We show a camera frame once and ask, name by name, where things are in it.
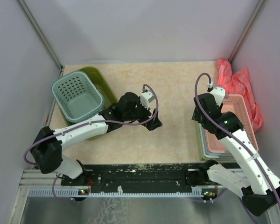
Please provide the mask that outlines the olive green plastic tub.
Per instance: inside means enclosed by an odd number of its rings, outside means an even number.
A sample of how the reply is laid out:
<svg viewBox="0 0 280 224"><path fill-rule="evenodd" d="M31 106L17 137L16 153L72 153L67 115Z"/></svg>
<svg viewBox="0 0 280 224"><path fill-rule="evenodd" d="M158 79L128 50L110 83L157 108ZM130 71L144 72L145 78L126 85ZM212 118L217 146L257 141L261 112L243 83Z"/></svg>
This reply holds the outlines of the olive green plastic tub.
<svg viewBox="0 0 280 224"><path fill-rule="evenodd" d="M118 98L96 67L84 67L58 79L51 88L66 125L93 117Z"/></svg>

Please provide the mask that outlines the light green perforated tray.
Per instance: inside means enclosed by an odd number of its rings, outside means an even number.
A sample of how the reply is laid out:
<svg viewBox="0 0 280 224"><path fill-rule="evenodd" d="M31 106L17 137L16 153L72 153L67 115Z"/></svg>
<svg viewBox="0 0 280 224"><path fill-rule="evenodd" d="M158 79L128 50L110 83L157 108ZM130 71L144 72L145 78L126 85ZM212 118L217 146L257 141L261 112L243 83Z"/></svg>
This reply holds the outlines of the light green perforated tray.
<svg viewBox="0 0 280 224"><path fill-rule="evenodd" d="M198 141L198 145L199 145L198 153L199 153L199 156L200 156L201 160L206 161L205 159L202 158L202 155L201 155L202 145L201 145L201 138L200 138L200 133L199 133L199 129L198 129L198 123L196 123L196 131L197 131L197 134L198 134L198 137L197 137L197 141ZM211 152L211 153L227 153L227 152L229 152L228 149L219 140L217 140L216 137L213 134L209 134L205 130L204 130L204 132L205 132L209 152Z"/></svg>

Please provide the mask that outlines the red plastic bag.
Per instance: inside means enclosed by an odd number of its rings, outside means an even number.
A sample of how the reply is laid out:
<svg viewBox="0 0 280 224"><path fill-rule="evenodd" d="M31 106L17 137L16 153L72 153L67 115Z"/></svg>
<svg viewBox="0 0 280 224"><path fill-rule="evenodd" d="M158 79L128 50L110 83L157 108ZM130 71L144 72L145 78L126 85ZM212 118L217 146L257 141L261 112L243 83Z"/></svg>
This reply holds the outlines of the red plastic bag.
<svg viewBox="0 0 280 224"><path fill-rule="evenodd" d="M216 66L218 69L217 85L224 87L228 94L239 94L243 97L253 131L257 132L264 125L264 117L254 98L248 68L244 67L233 73L231 64L226 59L218 59Z"/></svg>

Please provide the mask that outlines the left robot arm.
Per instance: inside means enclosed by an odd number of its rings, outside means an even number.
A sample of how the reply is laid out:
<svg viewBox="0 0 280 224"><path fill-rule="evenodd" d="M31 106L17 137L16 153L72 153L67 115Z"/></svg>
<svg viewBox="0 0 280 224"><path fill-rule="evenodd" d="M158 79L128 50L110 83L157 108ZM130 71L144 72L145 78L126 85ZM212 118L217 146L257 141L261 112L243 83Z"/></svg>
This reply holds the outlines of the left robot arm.
<svg viewBox="0 0 280 224"><path fill-rule="evenodd" d="M115 131L122 126L144 126L152 131L162 126L158 119L158 108L150 110L150 103L158 101L151 91L144 91L140 96L127 92L119 99L93 117L74 125L52 130L43 127L28 149L35 165L41 173L57 172L69 177L78 185L85 184L88 174L78 160L63 155L63 151L92 137Z"/></svg>

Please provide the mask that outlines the teal perforated basket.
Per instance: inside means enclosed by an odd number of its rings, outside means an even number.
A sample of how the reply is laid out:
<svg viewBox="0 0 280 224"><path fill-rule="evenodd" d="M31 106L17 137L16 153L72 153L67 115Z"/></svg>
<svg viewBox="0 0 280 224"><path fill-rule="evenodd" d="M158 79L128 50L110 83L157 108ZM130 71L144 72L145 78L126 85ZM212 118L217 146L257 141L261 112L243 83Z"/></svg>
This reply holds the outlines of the teal perforated basket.
<svg viewBox="0 0 280 224"><path fill-rule="evenodd" d="M105 104L100 91L86 73L79 70L58 79L51 91L66 120L71 123L89 119Z"/></svg>

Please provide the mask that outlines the white perforated tray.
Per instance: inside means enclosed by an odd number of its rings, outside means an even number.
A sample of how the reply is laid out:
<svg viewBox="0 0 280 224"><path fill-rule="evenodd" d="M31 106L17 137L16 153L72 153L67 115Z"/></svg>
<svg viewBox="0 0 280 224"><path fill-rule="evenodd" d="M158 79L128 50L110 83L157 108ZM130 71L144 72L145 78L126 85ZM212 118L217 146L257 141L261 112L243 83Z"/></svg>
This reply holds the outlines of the white perforated tray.
<svg viewBox="0 0 280 224"><path fill-rule="evenodd" d="M198 129L199 129L200 138L201 138L201 145L202 145L201 155L202 155L203 159L205 159L205 160L213 159L213 160L223 161L223 162L235 161L232 154L229 152L227 152L227 153L210 153L210 152L208 152L205 132L204 132L201 124L198 124Z"/></svg>

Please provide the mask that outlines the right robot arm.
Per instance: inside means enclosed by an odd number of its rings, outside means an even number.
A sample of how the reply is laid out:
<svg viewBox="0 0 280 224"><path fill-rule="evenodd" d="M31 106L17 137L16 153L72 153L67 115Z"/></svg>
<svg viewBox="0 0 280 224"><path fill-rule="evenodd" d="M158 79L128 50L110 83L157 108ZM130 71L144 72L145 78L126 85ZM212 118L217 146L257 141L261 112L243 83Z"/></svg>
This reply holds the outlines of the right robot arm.
<svg viewBox="0 0 280 224"><path fill-rule="evenodd" d="M206 185L216 182L224 186L258 217L280 203L280 178L264 163L238 117L232 112L222 113L222 107L211 93L196 95L194 102L192 119L227 147L246 176L243 178L211 160L200 168L200 181Z"/></svg>

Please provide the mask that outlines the blue perforated tray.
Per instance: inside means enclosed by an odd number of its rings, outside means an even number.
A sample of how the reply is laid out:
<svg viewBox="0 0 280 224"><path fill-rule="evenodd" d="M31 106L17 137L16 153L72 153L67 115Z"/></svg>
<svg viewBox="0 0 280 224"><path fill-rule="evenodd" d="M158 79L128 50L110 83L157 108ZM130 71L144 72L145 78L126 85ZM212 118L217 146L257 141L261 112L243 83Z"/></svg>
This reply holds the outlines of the blue perforated tray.
<svg viewBox="0 0 280 224"><path fill-rule="evenodd" d="M208 151L208 145L207 145L207 141L206 141L205 132L204 132L201 124L199 124L198 127L200 130L201 140L203 143L203 155L205 155L207 158L219 158L220 156L222 156L223 153L211 153Z"/></svg>

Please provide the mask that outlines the pink perforated tray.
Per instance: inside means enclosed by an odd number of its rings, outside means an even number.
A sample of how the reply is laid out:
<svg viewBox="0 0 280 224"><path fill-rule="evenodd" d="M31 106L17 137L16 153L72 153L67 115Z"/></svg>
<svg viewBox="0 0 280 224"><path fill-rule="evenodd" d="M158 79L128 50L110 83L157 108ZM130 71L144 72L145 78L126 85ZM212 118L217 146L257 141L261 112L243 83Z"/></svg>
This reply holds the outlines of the pink perforated tray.
<svg viewBox="0 0 280 224"><path fill-rule="evenodd" d="M223 105L219 108L219 111L219 115L223 117L214 118L214 120L230 131L236 131L240 128L244 129L249 141L256 151L258 151L259 147L243 97L237 94L229 95L228 98L223 100ZM224 132L213 125L208 119L206 119L206 124L203 125L203 128L205 131L207 150L210 154L225 154L229 152L227 147L217 138L225 137L226 134Z"/></svg>

